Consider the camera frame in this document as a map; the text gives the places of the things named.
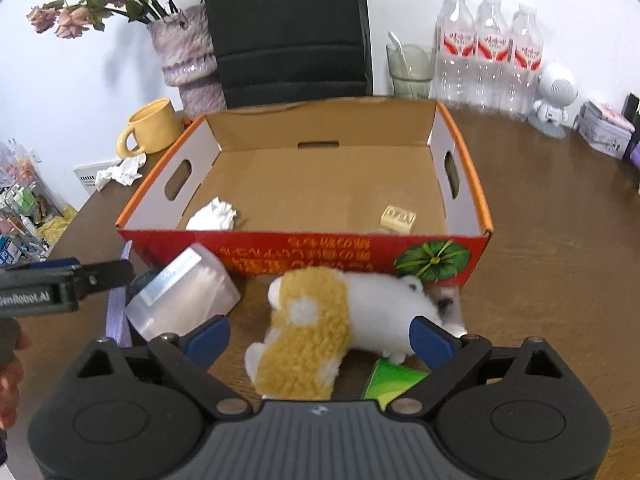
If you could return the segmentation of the left hand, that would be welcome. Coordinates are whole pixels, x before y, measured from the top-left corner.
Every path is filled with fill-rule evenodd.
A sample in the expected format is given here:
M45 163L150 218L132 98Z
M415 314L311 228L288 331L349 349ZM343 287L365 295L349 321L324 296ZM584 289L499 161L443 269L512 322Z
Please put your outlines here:
M20 404L18 385L23 380L23 365L17 354L9 364L1 367L1 429L9 430L17 420L17 408Z

